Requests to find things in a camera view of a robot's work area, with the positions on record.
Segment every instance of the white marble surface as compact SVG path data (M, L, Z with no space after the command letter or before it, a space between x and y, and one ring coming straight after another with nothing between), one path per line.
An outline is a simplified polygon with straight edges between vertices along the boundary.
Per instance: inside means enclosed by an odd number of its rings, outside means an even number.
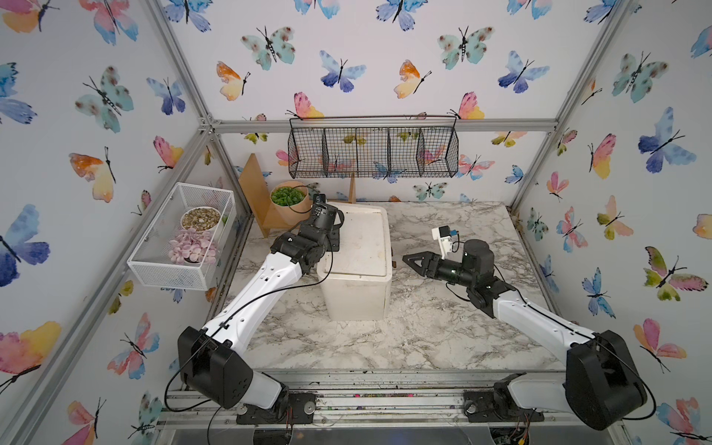
M245 360L256 368L322 369L564 369L524 334L458 300L444 282L418 276L406 253L439 251L431 228L448 224L461 240L488 242L504 278L546 306L519 238L500 202L381 202L388 213L393 281L388 316L378 321L332 321L319 286L290 290L252 338ZM279 231L262 239L254 225L229 295L236 295L264 261ZM461 250L450 259L460 261ZM313 283L315 273L301 283ZM454 286L459 295L465 289Z

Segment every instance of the pink butterfly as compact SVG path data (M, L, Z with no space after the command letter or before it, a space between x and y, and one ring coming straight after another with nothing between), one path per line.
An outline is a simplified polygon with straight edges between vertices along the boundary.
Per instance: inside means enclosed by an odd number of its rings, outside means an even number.
M690 400L677 399L676 406L679 412L667 403L663 403L657 409L657 416L661 422L670 426L678 432L673 432L679 436L674 445L702 445L703 441L709 441L709 436L701 436L700 432L700 405L694 397Z
M470 178L474 181L476 179L482 178L483 170L487 170L489 167L494 165L494 161L482 161L477 162L480 159L479 156L475 157L475 162L471 162L470 158L465 155L460 155L459 168L457 169L456 177L462 178L470 174Z
M99 398L99 403L96 407L96 412L92 416L89 411L76 400L69 404L67 407L67 414L69 414L69 421L75 425L86 425L72 437L62 442L62 445L91 445L94 443L94 439L99 439L99 435L96 433L96 424L99 421L99 410L104 406L106 400L101 402L101 397Z
M552 194L557 197L559 201L561 201L561 196L559 196L559 193L561 193L561 191L568 186L568 179L564 179L563 181L561 181L561 183L559 183L559 172L553 172L551 174L551 179L546 182L546 188L549 189L549 194Z
M129 0L79 0L87 11L96 10L94 29L99 31L104 42L116 46L116 31L121 29L133 41L138 37L138 25L124 11L129 8Z
M157 333L148 334L150 329L151 322L148 320L148 314L144 313L136 327L136 337L134 341L131 341L126 333L124 333L126 340L120 340L128 343L131 347L114 357L106 369L113 370L118 375L121 375L128 367L129 378L140 379L141 376L146 373L146 367L143 365L146 354L158 349L158 341L160 340Z
M660 357L687 358L687 352L678 345L665 343L661 347L658 347L658 339L660 338L660 323L651 318L646 318L642 326L635 325L633 327L633 332L635 332L635 338L638 339L641 347L648 351L648 353L658 361L662 372L668 370L668 367L663 365L663 362L660 361Z
M588 246L588 241L583 237L583 235L576 230L579 226L582 226L581 221L574 226L574 208L571 207L569 211L564 214L564 219L559 221L559 225L556 226L556 233L564 236L564 250L568 253L573 252L573 246L576 247L586 247Z

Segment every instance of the orange butterfly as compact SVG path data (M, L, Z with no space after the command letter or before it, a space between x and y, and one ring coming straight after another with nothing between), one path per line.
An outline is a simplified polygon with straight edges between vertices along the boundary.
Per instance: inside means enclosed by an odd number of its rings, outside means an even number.
M618 232L620 236L631 236L633 234L633 229L620 221L622 217L623 215L617 212L616 209L616 197L611 195L608 199L608 204L606 204L606 213L599 213L596 218L598 224L606 226L603 229L603 234L607 239L614 239L616 237L615 232Z
M111 202L114 197L114 184L116 178L111 170L109 160L109 147L104 147L104 157L106 161L87 155L69 154L69 163L72 164L74 172L87 182L94 181L92 193L94 199L102 199L104 202Z
M420 73L411 61L406 60L403 62L403 65L401 65L399 73L403 83L399 84L396 88L393 88L393 91L396 92L399 99L415 94L415 92L418 91L420 84L423 83L425 78L431 75L431 73L432 71L428 71L426 75L420 77Z
M243 79L240 78L238 73L232 71L232 68L222 62L218 62L217 73L220 80L227 84L220 88L220 94L225 96L227 100L235 100L245 93L245 84L247 83L247 78L250 77L249 72Z

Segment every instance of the electrical wire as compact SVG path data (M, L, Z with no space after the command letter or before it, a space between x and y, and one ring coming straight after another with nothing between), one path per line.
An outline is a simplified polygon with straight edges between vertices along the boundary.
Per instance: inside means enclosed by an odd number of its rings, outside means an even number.
M326 238L326 242L329 243L329 252L331 252L331 240L330 240L329 238ZM188 360L186 360L186 362L175 372L175 374L173 374L173 377L171 377L171 379L168 381L168 383L166 383L166 388L165 388L165 390L163 391L163 406L166 407L166 408L168 408L168 411L171 411L171 412L185 412L185 411L188 411L188 410L193 409L193 408L195 408L195 407L199 407L199 406L202 405L202 404L205 404L205 403L207 403L207 402L210 402L210 399L205 399L204 401L198 402L198 403L196 403L195 405L192 405L192 406L187 407L187 408L173 409L173 408L171 408L171 407L168 406L168 387L171 385L171 383L173 382L173 380L175 380L175 378L178 377L178 374L180 374L180 372L183 370L183 368L185 368L186 365L188 365L188 364L193 360L193 358L194 358L196 355L198 355L198 353L200 353L200 351L202 351L202 349L205 347L205 345L207 345L208 342L209 342L210 340L212 340L213 337L215 337L215 335L217 335L217 333L220 332L221 329L224 329L224 328L225 328L226 324L227 324L230 320L232 320L232 318L233 318L235 315L237 315L238 312L240 312L241 310L243 310L244 308L246 308L246 307L249 306L250 304L254 303L255 301L259 300L260 298L266 297L267 295L270 295L270 294L272 294L272 293L281 292L282 290L308 288L309 286L316 286L317 284L321 284L321 283L324 282L324 280L326 280L326 278L329 277L329 275L331 274L331 269L332 269L333 267L334 267L334 254L333 254L333 252L332 252L332 253L331 253L331 264L329 265L329 270L328 270L328 272L326 273L326 275L324 276L324 278L322 278L321 280L317 281L316 283L311 283L311 284L302 284L302 285L299 285L299 286L289 286L289 287L286 287L286 288L279 288L279 289L275 289L275 290L270 290L270 291L267 292L267 293L263 293L262 295L253 298L252 300L250 300L250 301L248 301L247 303L243 304L238 310L236 310L236 311L234 311L232 314L230 314L230 316L227 318L227 320L225 320L224 322L220 323L219 327L215 330L215 332L213 333L213 335L211 335L210 337L208 337L207 340L205 340L200 346L198 346L198 349L196 349L196 351L193 352L193 355L191 355L191 356L188 358Z

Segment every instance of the wire mesh divider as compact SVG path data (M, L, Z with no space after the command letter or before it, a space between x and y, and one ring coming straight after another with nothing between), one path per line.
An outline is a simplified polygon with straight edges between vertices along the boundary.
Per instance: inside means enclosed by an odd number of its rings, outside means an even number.
M323 125L299 127L293 118L288 138L292 178L318 177L453 177L457 172L459 141L452 125L427 125L417 116L403 126L379 125L380 117L322 117ZM330 120L363 119L363 125L342 127Z

